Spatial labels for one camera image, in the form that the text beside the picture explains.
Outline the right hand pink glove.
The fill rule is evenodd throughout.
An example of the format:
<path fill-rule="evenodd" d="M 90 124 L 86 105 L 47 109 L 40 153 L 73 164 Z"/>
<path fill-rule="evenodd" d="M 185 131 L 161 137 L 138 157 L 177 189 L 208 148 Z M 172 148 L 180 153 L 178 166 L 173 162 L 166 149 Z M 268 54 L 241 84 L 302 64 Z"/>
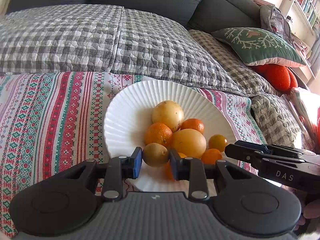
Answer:
<path fill-rule="evenodd" d="M 302 212 L 294 230 L 306 223 L 307 219 L 319 218 L 319 193 L 310 194 L 300 190 L 294 190 L 294 194 L 300 200 Z"/>

